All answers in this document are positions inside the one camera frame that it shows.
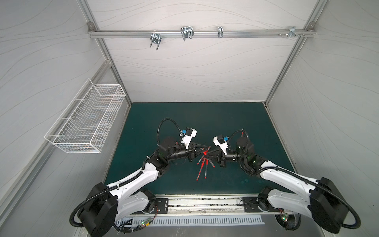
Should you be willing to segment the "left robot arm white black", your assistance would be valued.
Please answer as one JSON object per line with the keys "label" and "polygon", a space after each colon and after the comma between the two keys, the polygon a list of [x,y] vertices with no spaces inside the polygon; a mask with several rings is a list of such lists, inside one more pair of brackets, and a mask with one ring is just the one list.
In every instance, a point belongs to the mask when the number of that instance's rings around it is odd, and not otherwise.
{"label": "left robot arm white black", "polygon": [[71,213],[70,225],[85,228],[92,237],[102,237],[115,226],[117,220],[135,212],[151,212],[156,197],[144,186],[162,177],[169,170],[171,161],[193,161],[206,148],[205,145],[178,143],[172,137],[165,138],[144,160],[140,169],[111,184],[96,184]]}

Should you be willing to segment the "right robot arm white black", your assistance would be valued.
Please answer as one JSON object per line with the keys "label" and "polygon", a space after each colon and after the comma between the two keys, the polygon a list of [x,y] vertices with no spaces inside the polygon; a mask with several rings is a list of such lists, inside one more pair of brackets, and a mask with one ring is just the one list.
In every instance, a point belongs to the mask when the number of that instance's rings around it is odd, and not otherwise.
{"label": "right robot arm white black", "polygon": [[337,234],[341,228],[358,229],[361,219],[358,213],[343,198],[335,184],[327,179],[314,179],[296,174],[259,156],[254,144],[246,137],[240,137],[236,149],[231,149],[226,138],[214,140],[216,150],[205,152],[205,158],[221,167],[227,162],[237,162],[249,176],[271,181],[287,189],[287,192],[265,187],[252,201],[245,200],[245,206],[258,208],[261,212],[278,210],[280,220],[288,219],[285,210],[307,216],[322,229]]}

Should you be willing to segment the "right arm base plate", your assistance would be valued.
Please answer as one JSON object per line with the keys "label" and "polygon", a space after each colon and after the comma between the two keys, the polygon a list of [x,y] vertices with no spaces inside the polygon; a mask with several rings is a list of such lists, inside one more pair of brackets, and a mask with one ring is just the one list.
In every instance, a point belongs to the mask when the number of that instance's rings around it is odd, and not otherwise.
{"label": "right arm base plate", "polygon": [[265,197],[243,197],[239,202],[239,205],[243,207],[244,212],[247,213],[268,213],[268,212],[280,212],[278,208],[274,208]]}

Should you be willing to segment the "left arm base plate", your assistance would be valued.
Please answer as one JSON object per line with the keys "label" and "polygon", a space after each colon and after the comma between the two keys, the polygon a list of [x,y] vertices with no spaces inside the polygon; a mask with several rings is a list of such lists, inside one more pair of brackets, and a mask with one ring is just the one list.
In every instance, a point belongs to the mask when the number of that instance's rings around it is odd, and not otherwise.
{"label": "left arm base plate", "polygon": [[167,214],[168,213],[168,198],[156,198],[149,200],[147,206],[140,211],[140,214]]}

